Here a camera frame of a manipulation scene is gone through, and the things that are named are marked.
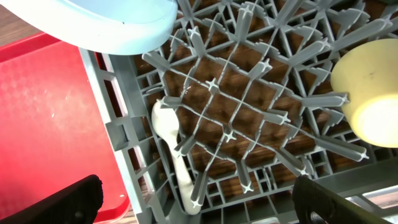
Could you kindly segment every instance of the red plastic tray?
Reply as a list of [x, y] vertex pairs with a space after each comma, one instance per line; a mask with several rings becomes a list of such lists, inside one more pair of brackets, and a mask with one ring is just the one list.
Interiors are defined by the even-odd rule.
[[0, 48], [0, 219], [96, 174], [96, 222], [129, 200], [78, 48], [38, 34]]

